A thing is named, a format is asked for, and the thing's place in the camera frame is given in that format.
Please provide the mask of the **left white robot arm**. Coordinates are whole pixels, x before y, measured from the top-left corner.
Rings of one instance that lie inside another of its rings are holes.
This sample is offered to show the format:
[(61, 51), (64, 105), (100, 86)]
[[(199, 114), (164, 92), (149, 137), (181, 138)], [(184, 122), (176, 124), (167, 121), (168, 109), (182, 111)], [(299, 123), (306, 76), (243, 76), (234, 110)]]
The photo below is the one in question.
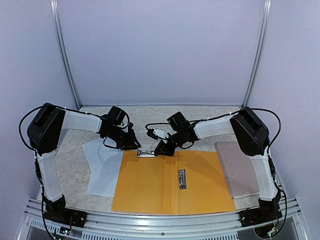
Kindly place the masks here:
[(98, 134), (102, 139), (115, 142), (116, 150), (137, 150), (141, 147), (128, 121), (129, 115), (117, 106), (112, 106), (107, 114), (95, 115), (45, 103), (36, 108), (37, 114), (27, 128), (30, 146), (36, 152), (44, 196), (57, 202), (64, 196), (59, 185), (56, 168), (56, 151), (63, 130), (76, 130)]

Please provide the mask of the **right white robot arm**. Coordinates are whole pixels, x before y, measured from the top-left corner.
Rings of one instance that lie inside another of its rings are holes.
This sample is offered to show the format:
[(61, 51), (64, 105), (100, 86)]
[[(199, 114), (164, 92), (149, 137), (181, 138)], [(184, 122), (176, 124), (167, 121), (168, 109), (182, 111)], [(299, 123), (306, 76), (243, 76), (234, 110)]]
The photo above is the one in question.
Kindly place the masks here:
[(270, 156), (272, 141), (269, 130), (255, 114), (255, 110), (244, 107), (238, 111), (221, 116), (188, 121), (181, 112), (167, 119), (174, 134), (159, 129), (150, 129), (148, 135), (160, 142), (155, 153), (173, 156), (176, 148), (186, 143), (209, 137), (234, 135), (240, 150), (249, 157), (257, 177), (259, 199), (265, 202), (273, 201), (278, 189), (275, 185), (275, 167)]

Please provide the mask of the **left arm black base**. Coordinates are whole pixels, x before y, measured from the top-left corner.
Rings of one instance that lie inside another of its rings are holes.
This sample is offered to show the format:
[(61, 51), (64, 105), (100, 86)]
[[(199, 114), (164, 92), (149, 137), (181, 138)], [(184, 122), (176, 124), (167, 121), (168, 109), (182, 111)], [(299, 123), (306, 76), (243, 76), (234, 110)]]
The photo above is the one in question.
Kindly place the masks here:
[(44, 194), (45, 203), (44, 218), (56, 223), (84, 228), (88, 213), (82, 210), (76, 210), (66, 207), (65, 196), (62, 195), (58, 200), (51, 201)]

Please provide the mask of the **white paper sheet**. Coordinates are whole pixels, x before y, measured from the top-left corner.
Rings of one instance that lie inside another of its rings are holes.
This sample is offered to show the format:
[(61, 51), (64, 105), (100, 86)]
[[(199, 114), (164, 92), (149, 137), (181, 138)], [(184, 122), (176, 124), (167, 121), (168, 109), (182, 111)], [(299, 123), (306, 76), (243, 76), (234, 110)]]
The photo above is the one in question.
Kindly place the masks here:
[(106, 147), (101, 138), (83, 144), (82, 149), (90, 169), (86, 194), (114, 197), (124, 151)]

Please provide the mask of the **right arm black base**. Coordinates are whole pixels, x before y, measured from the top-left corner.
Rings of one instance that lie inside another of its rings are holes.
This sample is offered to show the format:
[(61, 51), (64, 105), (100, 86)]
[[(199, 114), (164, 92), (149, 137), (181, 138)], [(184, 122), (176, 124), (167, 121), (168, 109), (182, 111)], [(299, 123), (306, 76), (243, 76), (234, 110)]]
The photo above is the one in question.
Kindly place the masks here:
[(247, 208), (239, 212), (242, 227), (267, 223), (280, 219), (283, 215), (279, 206), (279, 199), (272, 201), (258, 199), (259, 207)]

